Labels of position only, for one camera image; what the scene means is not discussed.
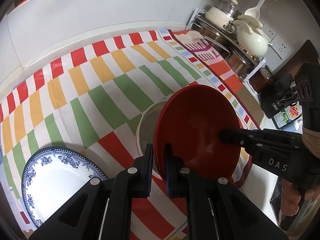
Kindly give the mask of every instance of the white plate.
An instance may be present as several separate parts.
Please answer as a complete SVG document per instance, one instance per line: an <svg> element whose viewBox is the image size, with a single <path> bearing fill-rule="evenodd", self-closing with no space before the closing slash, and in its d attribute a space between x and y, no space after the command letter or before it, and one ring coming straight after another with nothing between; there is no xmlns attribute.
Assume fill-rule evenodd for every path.
<svg viewBox="0 0 320 240"><path fill-rule="evenodd" d="M97 165L64 147L46 147L27 162L22 174L22 197L36 227L42 225L89 179L107 179Z"/></svg>
<svg viewBox="0 0 320 240"><path fill-rule="evenodd" d="M136 132L136 143L137 149L140 156L144 155L147 143L153 144L153 135L155 133L155 127L158 120L158 116L168 100L161 100L151 105L142 115L137 132ZM161 179L157 170L155 160L153 158L153 175Z"/></svg>

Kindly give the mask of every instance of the colorful striped tablecloth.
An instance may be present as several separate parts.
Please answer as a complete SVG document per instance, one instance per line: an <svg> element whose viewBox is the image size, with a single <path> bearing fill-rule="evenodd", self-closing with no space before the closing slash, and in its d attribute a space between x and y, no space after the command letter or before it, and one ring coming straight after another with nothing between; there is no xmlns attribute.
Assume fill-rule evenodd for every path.
<svg viewBox="0 0 320 240"><path fill-rule="evenodd" d="M189 35L160 30L90 44L44 66L0 103L0 180L27 237L36 227L23 204L21 175L31 155L43 147L72 148L112 178L139 156L135 132L142 113L196 83L220 90L241 125L257 127L233 91L239 80L232 73L231 83L214 74L215 64L226 63L199 33L194 34L199 44L183 43ZM238 187L250 167L250 158L242 153L232 176ZM165 183L153 176L150 197L133 199L131 239L186 237L185 200L169 199L165 192Z"/></svg>

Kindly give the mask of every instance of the spoon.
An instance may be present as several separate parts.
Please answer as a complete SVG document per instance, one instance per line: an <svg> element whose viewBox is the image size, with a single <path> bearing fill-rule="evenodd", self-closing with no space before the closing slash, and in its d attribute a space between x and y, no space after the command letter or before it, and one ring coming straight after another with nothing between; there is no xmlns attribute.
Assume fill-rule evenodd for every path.
<svg viewBox="0 0 320 240"><path fill-rule="evenodd" d="M264 1L265 0L260 0L256 7L247 9L244 14L249 15L249 16L256 18L258 20L260 17L260 8L261 8L262 4L264 3Z"/></svg>

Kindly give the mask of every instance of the blue and white plate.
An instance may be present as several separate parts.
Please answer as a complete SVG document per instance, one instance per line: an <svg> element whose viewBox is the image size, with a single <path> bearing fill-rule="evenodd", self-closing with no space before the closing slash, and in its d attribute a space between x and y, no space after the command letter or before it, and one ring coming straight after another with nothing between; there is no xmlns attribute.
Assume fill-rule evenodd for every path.
<svg viewBox="0 0 320 240"><path fill-rule="evenodd" d="M22 197L36 227L42 225L89 179L107 179L97 165L64 147L46 147L28 160L22 174Z"/></svg>

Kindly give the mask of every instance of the metal screw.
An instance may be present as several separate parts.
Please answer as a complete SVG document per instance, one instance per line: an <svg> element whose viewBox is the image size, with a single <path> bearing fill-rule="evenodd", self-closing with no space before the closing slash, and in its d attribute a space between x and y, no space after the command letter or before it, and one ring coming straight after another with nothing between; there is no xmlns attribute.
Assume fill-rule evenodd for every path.
<svg viewBox="0 0 320 240"><path fill-rule="evenodd" d="M228 183L228 180L224 177L221 177L218 179L218 182L222 185L226 185Z"/></svg>
<svg viewBox="0 0 320 240"><path fill-rule="evenodd" d="M130 174L135 174L137 171L138 170L135 167L131 167L131 168L128 169L128 173L130 173Z"/></svg>
<svg viewBox="0 0 320 240"><path fill-rule="evenodd" d="M181 168L181 169L180 169L180 172L181 172L182 174L188 174L188 173L190 172L190 169L184 167L184 168Z"/></svg>
<svg viewBox="0 0 320 240"><path fill-rule="evenodd" d="M98 178L93 178L90 180L91 185L98 185L100 183L100 179Z"/></svg>

